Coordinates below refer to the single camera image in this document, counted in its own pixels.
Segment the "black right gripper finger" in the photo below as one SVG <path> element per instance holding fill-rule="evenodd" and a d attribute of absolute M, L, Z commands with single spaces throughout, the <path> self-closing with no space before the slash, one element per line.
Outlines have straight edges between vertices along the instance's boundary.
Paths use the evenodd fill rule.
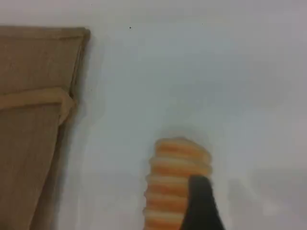
<path fill-rule="evenodd" d="M 189 178 L 188 205 L 182 230 L 225 230 L 213 195 L 211 181 L 201 175 Z"/>

